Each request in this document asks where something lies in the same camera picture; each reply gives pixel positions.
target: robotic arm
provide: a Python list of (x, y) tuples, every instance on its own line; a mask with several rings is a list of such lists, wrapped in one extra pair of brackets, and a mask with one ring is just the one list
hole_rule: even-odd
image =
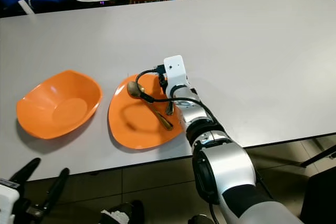
[(34, 158), (9, 180), (0, 178), (0, 224), (41, 223), (59, 199), (69, 176), (68, 168), (61, 171), (42, 204), (32, 204), (24, 197), (25, 184), (40, 161)]
[[(183, 59), (164, 59), (168, 98), (200, 101), (187, 80)], [(219, 205), (229, 224), (302, 223), (284, 205), (256, 190), (256, 174), (246, 151), (224, 128), (192, 101), (175, 101), (180, 123), (193, 150), (193, 170), (199, 195)]]

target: table leg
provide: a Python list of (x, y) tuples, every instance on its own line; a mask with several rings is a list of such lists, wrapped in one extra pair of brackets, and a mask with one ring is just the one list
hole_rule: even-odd
[(336, 152), (336, 145), (334, 145), (333, 147), (330, 147), (329, 149), (326, 149), (325, 151), (317, 154), (316, 156), (310, 158), (309, 160), (307, 161), (304, 161), (301, 163), (301, 167), (307, 167), (308, 165), (326, 157), (326, 156), (329, 156), (331, 155), (332, 153)]

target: white object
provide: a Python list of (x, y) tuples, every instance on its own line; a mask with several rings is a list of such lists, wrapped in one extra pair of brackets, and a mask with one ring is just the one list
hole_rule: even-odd
[(166, 88), (166, 94), (168, 98), (171, 98), (170, 92), (174, 86), (189, 85), (186, 79), (186, 72), (181, 55), (165, 58), (163, 60), (164, 68), (166, 70), (168, 85)]
[(17, 190), (0, 185), (0, 224), (13, 224), (13, 205), (19, 199)]
[(18, 4), (21, 6), (21, 8), (25, 11), (26, 14), (34, 14), (34, 11), (31, 9), (31, 7), (27, 4), (25, 0), (19, 0)]
[[(184, 135), (150, 150), (120, 146), (107, 122), (124, 78), (177, 54), (242, 147), (336, 132), (335, 0), (180, 0), (31, 17), (0, 20), (0, 177), (34, 157), (43, 162), (31, 179), (190, 155)], [(66, 69), (94, 78), (101, 104), (77, 131), (35, 139), (18, 125), (16, 102)]]
[(120, 211), (108, 212), (106, 210), (103, 210), (101, 213), (110, 216), (112, 219), (117, 221), (119, 224), (127, 224), (129, 223), (129, 220), (130, 220), (127, 214), (125, 214), (124, 212), (120, 212)]

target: spoon handle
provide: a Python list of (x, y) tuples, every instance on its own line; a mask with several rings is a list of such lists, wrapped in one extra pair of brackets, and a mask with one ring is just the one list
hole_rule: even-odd
[(172, 114), (174, 114), (174, 103), (169, 102), (166, 108), (166, 115), (172, 115)]
[(162, 125), (168, 130), (171, 131), (173, 129), (173, 125), (171, 122), (169, 122), (166, 118), (164, 118), (163, 115), (161, 115), (156, 108), (153, 106), (152, 103), (147, 103), (148, 106), (150, 107), (150, 109), (153, 111), (153, 113), (156, 115), (156, 117), (160, 120), (160, 122), (162, 123)]

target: spoon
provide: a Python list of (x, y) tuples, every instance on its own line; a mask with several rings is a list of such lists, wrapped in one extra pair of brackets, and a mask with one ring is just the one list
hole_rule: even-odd
[[(145, 88), (138, 84), (139, 89), (141, 92), (145, 92)], [(130, 81), (127, 83), (127, 91), (128, 93), (135, 98), (139, 98), (141, 95), (141, 92), (137, 88), (136, 82), (135, 81)], [(162, 123), (162, 125), (168, 130), (171, 131), (173, 129), (173, 125), (166, 119), (164, 118), (163, 115), (159, 113), (159, 111), (156, 110), (156, 108), (153, 106), (152, 103), (147, 102), (148, 107), (153, 111), (153, 113), (156, 115), (156, 117), (159, 119), (159, 121)]]
[(174, 114), (174, 102), (169, 102), (166, 108), (166, 115)]

